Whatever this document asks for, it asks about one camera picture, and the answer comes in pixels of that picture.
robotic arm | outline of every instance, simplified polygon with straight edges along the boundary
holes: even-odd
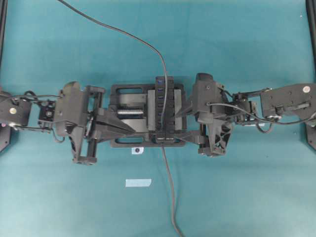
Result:
[[[199,154],[219,156],[226,152],[234,123],[242,126],[254,124],[261,132],[268,133],[275,123],[290,125],[304,122],[308,141],[316,149],[315,89],[316,84],[307,83],[231,95],[223,85],[213,80],[212,75],[199,73],[193,85],[192,95],[176,116],[194,115],[200,129],[181,134],[178,138],[198,144]],[[228,100],[227,95],[231,96],[232,101]],[[256,96],[261,99],[264,118],[258,117],[256,103],[249,100]],[[278,122],[282,116],[290,115],[297,115],[300,121]],[[262,122],[270,123],[269,130],[264,131],[260,128],[259,123]]]
[[[198,153],[220,156],[226,147],[234,124],[255,125],[263,132],[274,124],[306,124],[309,144],[316,149],[316,84],[295,84],[277,89],[230,94],[212,75],[199,73],[192,95],[185,100],[182,84],[168,77],[167,107],[161,127],[165,84],[157,77],[154,84],[113,85],[108,109],[102,107],[105,89],[87,86],[83,91],[78,82],[64,86],[58,96],[36,96],[27,91],[11,96],[0,93],[0,150],[9,144],[11,130],[31,130],[69,137],[73,162],[86,165],[97,161],[97,144],[111,141],[112,147],[169,147],[192,142]],[[138,92],[122,93],[123,90]],[[41,99],[53,97],[55,100]],[[260,97],[263,118],[252,97]],[[32,105],[39,106],[38,127],[28,127]],[[199,130],[186,131],[186,116],[193,115]],[[297,115],[300,120],[282,123],[282,116]],[[269,123],[262,130],[260,123]],[[83,142],[88,143],[86,156],[81,155]]]

bolt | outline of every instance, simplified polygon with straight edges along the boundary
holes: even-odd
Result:
[[[17,111],[16,111],[16,108],[10,108],[9,112],[10,114],[14,115],[16,114]]]
[[[47,112],[46,112],[46,116],[47,116],[47,117],[52,117],[52,115],[53,115],[52,111],[47,111]]]
[[[311,91],[311,88],[307,85],[307,86],[304,86],[304,88],[303,88],[303,92],[304,93],[308,93],[308,92],[310,92]]]

teal table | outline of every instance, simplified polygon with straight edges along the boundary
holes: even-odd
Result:
[[[304,0],[69,3],[152,43],[187,94],[198,72],[213,74],[231,92],[315,78]],[[9,0],[0,72],[5,91],[57,94],[78,81],[109,92],[114,83],[153,83],[161,74],[148,48],[56,0]],[[34,107],[33,121],[37,113]],[[193,118],[188,121],[197,128]],[[224,157],[199,156],[192,144],[166,154],[177,221],[187,237],[316,235],[316,152],[303,125],[276,126],[271,134],[236,127]],[[97,156],[94,166],[75,165],[69,141],[14,134],[0,156],[0,236],[176,236],[160,149],[133,156],[103,143]],[[126,179],[152,183],[126,188]]]

black wire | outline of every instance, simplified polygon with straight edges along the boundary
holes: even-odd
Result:
[[[120,32],[124,35],[127,35],[141,43],[143,43],[144,45],[148,46],[150,49],[152,49],[156,54],[158,54],[159,58],[161,59],[161,62],[162,62],[162,67],[163,67],[163,72],[164,72],[164,81],[165,81],[165,92],[164,92],[164,101],[163,101],[163,107],[162,107],[162,112],[161,112],[161,117],[160,117],[160,123],[161,123],[161,127],[160,129],[163,129],[163,119],[164,119],[164,115],[165,115],[165,108],[166,108],[166,104],[167,104],[167,92],[168,92],[168,77],[167,77],[167,69],[166,69],[166,64],[164,62],[164,59],[163,59],[163,56],[162,54],[155,48],[153,47],[151,44],[147,43],[146,41],[126,32],[126,31],[123,31],[119,28],[116,28],[116,27],[113,27],[113,26],[110,26],[110,25],[107,25],[107,24],[104,24],[84,13],[82,13],[81,11],[77,10],[76,8],[72,7],[71,5],[69,5],[68,3],[66,3],[65,1],[63,0],[58,0],[60,3],[62,3],[63,5],[65,5],[66,7],[70,8],[72,11],[78,13],[79,15],[85,17],[86,19],[98,24],[98,25],[101,25],[103,27],[106,27],[106,28],[109,28],[111,30],[114,30],[114,31],[117,31],[117,32]],[[175,231],[179,234],[179,236],[183,236],[180,232],[180,230],[178,229],[176,223],[175,223],[175,219],[174,219],[174,188],[173,188],[173,182],[172,182],[172,177],[171,177],[171,174],[170,174],[170,170],[169,170],[169,165],[168,165],[168,162],[167,162],[167,158],[166,158],[166,155],[165,155],[165,151],[164,151],[164,147],[162,146],[162,156],[164,157],[164,160],[165,160],[165,163],[166,163],[166,169],[167,169],[167,172],[168,172],[168,179],[169,179],[169,182],[170,182],[170,187],[171,187],[171,192],[172,192],[172,215],[171,215],[171,221],[172,221],[172,225],[175,229]]]
[[[25,91],[25,92],[24,92],[24,95],[28,95],[28,94],[33,95],[33,96],[36,96],[36,94],[35,94],[33,91],[31,91],[31,90],[28,90],[28,91]]]
[[[56,136],[55,131],[54,131],[53,128],[51,129],[51,131],[53,132],[53,137],[54,137],[55,142],[57,142],[57,143],[63,143],[63,142],[65,141],[65,137],[63,137],[62,140],[59,140],[59,139],[57,138],[57,136]]]
[[[229,97],[233,97],[227,90],[223,90],[223,92],[225,92]]]
[[[175,231],[178,233],[179,236],[184,236],[177,223],[176,223],[176,220],[175,220],[175,213],[174,213],[174,209],[175,209],[175,197],[174,197],[174,186],[173,186],[173,181],[172,181],[172,176],[171,176],[171,173],[170,173],[170,169],[169,169],[169,164],[168,164],[168,160],[167,160],[167,157],[166,157],[166,152],[164,150],[164,146],[162,145],[161,146],[161,150],[162,150],[162,157],[163,157],[163,160],[164,160],[164,163],[166,165],[166,170],[167,170],[167,173],[168,173],[168,180],[169,180],[169,184],[170,184],[170,189],[171,189],[171,198],[172,198],[172,206],[171,206],[171,222],[172,222],[172,225],[175,229]]]
[[[27,97],[27,98],[61,98],[60,96],[58,95],[13,95],[13,96],[10,96],[10,97],[7,97],[5,98],[4,100],[0,101],[0,104],[3,103],[4,101],[8,101],[8,100],[13,100],[13,99],[20,99],[20,98],[24,98],[24,97]]]
[[[271,120],[268,120],[268,119],[260,118],[260,117],[254,115],[252,113],[249,113],[248,111],[246,111],[246,110],[244,110],[242,108],[239,108],[238,106],[235,106],[235,105],[230,105],[230,104],[225,104],[225,103],[207,103],[206,105],[208,105],[208,106],[219,105],[219,106],[231,107],[231,108],[240,110],[240,111],[244,112],[245,114],[247,114],[249,116],[252,116],[252,117],[254,117],[255,119],[257,119],[259,121],[268,122],[268,123],[274,123],[274,124],[278,124],[278,125],[293,125],[293,124],[299,124],[299,123],[308,122],[309,120],[312,120],[315,117],[315,115],[316,115],[316,112],[314,112],[309,118],[306,118],[306,119],[303,119],[303,120],[294,121],[294,122],[278,122],[278,121],[271,121]]]
[[[163,67],[163,72],[164,72],[164,80],[165,80],[165,93],[164,93],[164,101],[163,101],[163,108],[162,108],[162,112],[161,112],[161,128],[162,128],[162,125],[163,125],[163,118],[164,118],[164,114],[165,114],[165,108],[166,108],[166,103],[167,103],[167,92],[168,92],[168,77],[167,77],[167,69],[166,69],[166,64],[164,62],[164,59],[163,59],[163,56],[162,54],[155,48],[153,47],[151,44],[147,43],[146,41],[126,32],[126,31],[123,31],[119,28],[116,28],[116,27],[113,27],[113,26],[110,26],[110,25],[107,25],[107,24],[104,24],[94,18],[92,18],[91,16],[88,16],[86,14],[84,14],[83,12],[77,10],[76,8],[74,8],[73,6],[69,5],[68,3],[66,3],[65,1],[63,0],[58,0],[60,3],[62,3],[63,5],[65,5],[66,7],[70,8],[72,11],[78,13],[79,15],[83,16],[84,18],[100,25],[100,26],[103,26],[103,27],[106,27],[106,28],[109,28],[111,30],[114,30],[114,31],[117,31],[117,32],[120,32],[124,35],[127,35],[141,43],[143,43],[144,45],[148,46],[150,49],[152,49],[156,54],[158,54],[159,58],[161,59],[161,62],[162,62],[162,67]]]
[[[270,126],[269,126],[268,130],[263,130],[258,123],[256,123],[256,128],[259,130],[259,132],[267,134],[267,133],[272,132],[272,130],[273,130],[273,123],[270,123]]]
[[[46,131],[46,132],[48,132],[48,133],[49,133],[50,131],[52,131],[55,142],[57,142],[57,143],[63,143],[63,142],[65,141],[65,137],[63,137],[62,140],[59,140],[59,139],[57,138],[57,136],[56,136],[55,131],[54,131],[53,128],[27,127],[27,126],[19,126],[19,125],[15,125],[15,126],[13,126],[13,128],[19,128],[19,129],[21,129],[21,130],[29,130],[29,131],[32,131],[32,130],[33,130],[33,131],[40,130],[40,131],[42,131],[42,132]]]

